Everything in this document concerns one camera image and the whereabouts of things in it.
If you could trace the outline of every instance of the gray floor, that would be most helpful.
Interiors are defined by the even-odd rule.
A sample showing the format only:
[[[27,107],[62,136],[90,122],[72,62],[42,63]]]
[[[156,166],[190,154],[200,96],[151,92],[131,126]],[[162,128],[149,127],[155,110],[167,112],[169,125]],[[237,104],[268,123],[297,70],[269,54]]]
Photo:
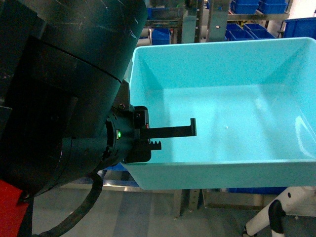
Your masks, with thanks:
[[[56,189],[35,199],[33,232],[59,224],[88,190]],[[205,209],[172,216],[173,195],[103,191],[92,210],[64,237],[238,237],[255,211]],[[286,217],[287,237],[316,237],[316,218]],[[258,237],[270,237],[268,228]]]

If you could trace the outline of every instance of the plastic bin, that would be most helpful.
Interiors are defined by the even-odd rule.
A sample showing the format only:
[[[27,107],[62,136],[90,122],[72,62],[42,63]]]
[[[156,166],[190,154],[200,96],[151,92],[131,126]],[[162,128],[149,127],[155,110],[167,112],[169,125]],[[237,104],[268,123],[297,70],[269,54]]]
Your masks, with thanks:
[[[123,165],[150,190],[314,186],[315,55],[311,38],[135,49],[131,104],[150,127],[196,118],[197,136]]]
[[[106,167],[105,170],[127,171],[127,169],[121,163],[118,163],[115,166]]]
[[[230,33],[229,33],[229,31],[231,31],[231,30],[240,30],[240,31],[242,31],[243,29],[242,29],[242,27],[240,26],[240,25],[238,25],[238,24],[227,24],[227,26],[226,26],[226,33],[225,33],[225,37],[226,38],[229,38],[230,37]]]
[[[229,31],[229,40],[254,40],[254,37],[248,31]]]
[[[258,4],[259,0],[235,0],[235,2],[237,4],[250,4],[250,5],[254,5],[254,4]]]
[[[152,33],[153,45],[170,44],[169,29],[155,29]]]
[[[274,194],[279,195],[282,193],[286,187],[276,187],[276,188],[236,188],[228,189],[230,193],[242,193],[242,194]]]
[[[265,40],[265,39],[275,39],[268,31],[263,30],[253,30],[249,33],[255,38],[255,40]]]
[[[244,24],[243,29],[245,31],[253,31],[253,30],[263,30],[266,31],[267,29],[259,24]]]
[[[286,20],[284,38],[292,37],[316,39],[316,17]]]
[[[166,20],[170,18],[179,18],[183,15],[181,8],[147,8],[148,20]]]
[[[261,0],[264,3],[267,4],[283,4],[285,3],[285,0]]]
[[[234,0],[231,3],[231,11],[236,14],[254,14],[258,4],[239,4]]]
[[[242,30],[242,27],[238,24],[227,24],[226,30],[228,30],[228,31]]]
[[[287,3],[267,4],[262,1],[259,2],[259,11],[264,14],[282,14],[287,7]]]

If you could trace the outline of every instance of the black cable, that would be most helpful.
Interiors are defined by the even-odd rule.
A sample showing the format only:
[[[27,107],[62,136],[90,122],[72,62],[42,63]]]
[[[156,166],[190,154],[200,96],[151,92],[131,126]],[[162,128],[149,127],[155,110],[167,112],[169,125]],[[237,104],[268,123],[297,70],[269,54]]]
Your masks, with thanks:
[[[58,226],[39,235],[32,235],[32,237],[60,237],[73,228],[90,211],[100,196],[103,180],[97,173],[90,174],[88,177],[93,180],[93,184],[83,203]]]

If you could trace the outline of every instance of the robotic arm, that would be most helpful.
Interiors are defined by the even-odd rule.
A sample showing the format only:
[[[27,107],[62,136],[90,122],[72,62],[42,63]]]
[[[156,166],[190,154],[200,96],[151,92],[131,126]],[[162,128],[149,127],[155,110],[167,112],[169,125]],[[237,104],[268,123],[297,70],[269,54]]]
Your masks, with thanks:
[[[149,128],[123,76],[143,0],[0,1],[0,178],[36,197],[120,161],[146,162],[190,126]]]

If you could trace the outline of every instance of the light blue plastic bin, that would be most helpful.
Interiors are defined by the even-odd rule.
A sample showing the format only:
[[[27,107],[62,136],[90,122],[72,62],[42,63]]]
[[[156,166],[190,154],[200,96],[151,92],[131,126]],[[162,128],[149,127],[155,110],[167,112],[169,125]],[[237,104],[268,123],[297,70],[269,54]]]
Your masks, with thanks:
[[[131,104],[151,127],[196,118],[197,136],[124,166],[153,190],[316,185],[315,65],[311,38],[137,48]]]

